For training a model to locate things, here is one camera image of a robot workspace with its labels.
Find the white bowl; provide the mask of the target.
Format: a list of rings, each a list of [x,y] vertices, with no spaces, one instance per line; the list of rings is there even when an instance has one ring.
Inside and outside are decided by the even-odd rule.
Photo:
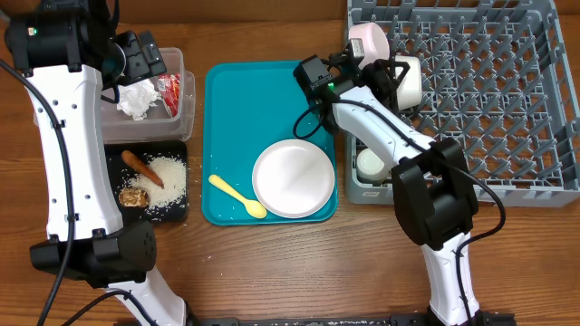
[[[421,64],[418,58],[412,56],[398,55],[395,61],[406,62],[410,66],[397,89],[398,109],[406,110],[419,105],[422,101]]]

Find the red snack wrapper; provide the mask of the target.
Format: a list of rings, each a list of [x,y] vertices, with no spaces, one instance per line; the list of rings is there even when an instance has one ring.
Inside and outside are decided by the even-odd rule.
[[[180,74],[161,74],[157,81],[159,94],[171,118],[179,113]]]

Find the white napkin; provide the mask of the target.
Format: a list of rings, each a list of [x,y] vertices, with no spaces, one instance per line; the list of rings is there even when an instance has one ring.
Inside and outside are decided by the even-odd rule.
[[[143,80],[129,86],[118,88],[120,100],[117,110],[133,120],[145,120],[147,111],[160,99],[160,93],[155,90],[150,80]]]

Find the white plastic cup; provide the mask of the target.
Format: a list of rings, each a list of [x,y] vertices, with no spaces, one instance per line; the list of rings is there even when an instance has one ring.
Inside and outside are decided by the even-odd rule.
[[[355,168],[357,178],[367,184],[379,185],[390,174],[382,160],[370,149],[363,149],[358,153]]]

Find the brown sausage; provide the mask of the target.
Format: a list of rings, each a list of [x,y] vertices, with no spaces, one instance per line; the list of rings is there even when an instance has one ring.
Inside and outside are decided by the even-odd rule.
[[[164,188],[164,183],[155,171],[149,168],[142,160],[129,150],[123,150],[121,153],[122,160],[136,172],[151,180],[155,185]]]

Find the pile of white rice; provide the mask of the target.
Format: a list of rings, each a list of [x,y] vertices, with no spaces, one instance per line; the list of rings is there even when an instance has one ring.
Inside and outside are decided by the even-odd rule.
[[[187,188],[185,163],[178,158],[156,157],[149,163],[149,168],[158,175],[164,187],[156,185],[143,175],[130,179],[127,186],[142,189],[149,195],[148,211],[155,213],[168,211],[172,205],[185,198]]]

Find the white round plate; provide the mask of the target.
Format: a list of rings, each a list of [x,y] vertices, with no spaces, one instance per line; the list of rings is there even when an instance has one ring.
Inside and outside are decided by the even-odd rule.
[[[335,187],[334,166],[309,141],[281,140],[257,158],[252,187],[267,211],[283,218],[305,218],[329,202]]]

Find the brown food chunk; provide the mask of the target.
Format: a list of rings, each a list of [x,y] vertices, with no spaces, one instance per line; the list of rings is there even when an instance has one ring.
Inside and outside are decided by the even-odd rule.
[[[119,202],[124,207],[147,207],[150,196],[144,189],[126,187],[119,193]]]

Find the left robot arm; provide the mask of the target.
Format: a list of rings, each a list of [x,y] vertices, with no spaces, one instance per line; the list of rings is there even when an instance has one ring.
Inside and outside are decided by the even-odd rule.
[[[102,139],[104,92],[166,71],[153,36],[118,33],[119,7],[43,0],[10,20],[5,66],[27,89],[40,132],[49,194],[46,238],[35,269],[80,280],[118,299],[140,325],[193,325],[189,305],[156,266],[153,226],[125,225]]]

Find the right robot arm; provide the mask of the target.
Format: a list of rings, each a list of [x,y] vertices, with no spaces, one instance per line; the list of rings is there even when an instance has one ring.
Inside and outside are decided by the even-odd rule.
[[[479,312],[469,271],[479,204],[461,146],[421,134],[384,107],[413,74],[409,62],[379,59],[359,68],[353,59],[330,62],[316,55],[294,70],[321,123],[353,134],[390,170],[397,220],[425,257],[429,322],[468,325]]]

